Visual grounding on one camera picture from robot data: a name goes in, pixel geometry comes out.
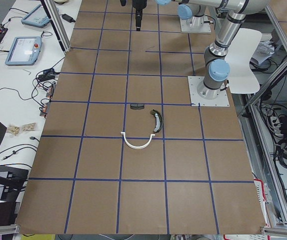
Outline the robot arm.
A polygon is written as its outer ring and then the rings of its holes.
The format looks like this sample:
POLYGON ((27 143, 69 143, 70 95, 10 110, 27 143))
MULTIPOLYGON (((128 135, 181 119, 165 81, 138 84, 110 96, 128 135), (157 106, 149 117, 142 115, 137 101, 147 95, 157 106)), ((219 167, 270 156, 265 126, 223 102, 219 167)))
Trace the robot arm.
POLYGON ((205 5, 182 3, 178 5, 177 14, 181 20, 190 25, 201 26, 204 23, 205 5))
POLYGON ((204 15, 206 6, 229 10, 215 41, 204 52, 206 74, 197 87, 198 94, 204 99, 215 99, 221 86, 227 80, 230 66, 225 61, 231 45, 246 15, 263 10, 269 0, 179 0, 179 7, 193 7, 194 16, 204 15))

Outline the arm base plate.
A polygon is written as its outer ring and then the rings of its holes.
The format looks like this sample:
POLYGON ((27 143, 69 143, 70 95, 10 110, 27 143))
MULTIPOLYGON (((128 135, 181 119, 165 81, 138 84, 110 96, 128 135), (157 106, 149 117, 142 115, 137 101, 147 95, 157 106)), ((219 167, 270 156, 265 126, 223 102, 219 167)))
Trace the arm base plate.
POLYGON ((208 89, 203 76, 188 76, 190 101, 193 107, 229 107, 225 85, 219 89, 208 89))
POLYGON ((188 34, 211 34, 210 21, 207 16, 189 19, 180 19, 182 33, 188 34))

